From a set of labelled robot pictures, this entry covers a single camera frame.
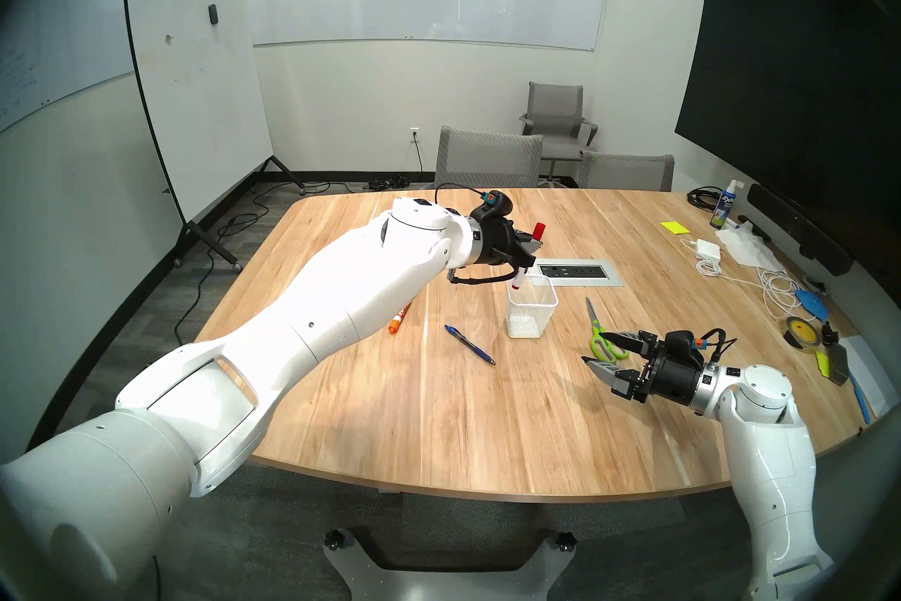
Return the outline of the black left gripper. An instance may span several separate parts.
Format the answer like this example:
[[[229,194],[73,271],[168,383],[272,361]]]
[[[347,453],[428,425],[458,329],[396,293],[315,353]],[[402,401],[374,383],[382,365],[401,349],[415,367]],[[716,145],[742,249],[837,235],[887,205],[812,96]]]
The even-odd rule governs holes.
[[[534,266],[536,256],[527,250],[539,250],[542,247],[540,239],[528,232],[518,231],[512,221],[503,217],[476,223],[481,241],[476,265],[499,266],[506,263],[515,269],[515,273],[526,273]]]

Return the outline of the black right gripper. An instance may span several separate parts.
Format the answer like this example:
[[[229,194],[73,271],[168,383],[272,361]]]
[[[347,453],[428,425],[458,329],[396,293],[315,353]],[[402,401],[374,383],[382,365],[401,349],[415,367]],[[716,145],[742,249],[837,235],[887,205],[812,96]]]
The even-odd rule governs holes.
[[[691,404],[705,365],[705,358],[698,350],[690,350],[685,357],[673,354],[662,349],[662,341],[651,332],[605,332],[605,340],[621,350],[649,358],[640,384],[635,369],[620,369],[607,361],[582,358],[614,395],[632,400],[636,387],[636,400],[640,403],[658,395],[679,405]]]

